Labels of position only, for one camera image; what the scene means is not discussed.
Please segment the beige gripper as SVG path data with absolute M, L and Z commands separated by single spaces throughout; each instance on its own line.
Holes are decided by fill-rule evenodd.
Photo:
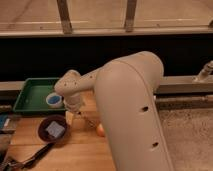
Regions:
M 78 112 L 82 106 L 82 98 L 80 94 L 64 97 L 64 106 L 68 110 L 65 112 L 66 122 L 69 125 L 73 124 L 74 114 L 71 112 Z

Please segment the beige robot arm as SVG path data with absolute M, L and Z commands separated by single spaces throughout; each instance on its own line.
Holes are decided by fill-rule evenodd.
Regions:
M 54 86 L 76 112 L 79 94 L 92 90 L 116 171 L 174 171 L 154 92 L 164 75 L 160 58 L 142 51 L 81 75 L 70 70 Z

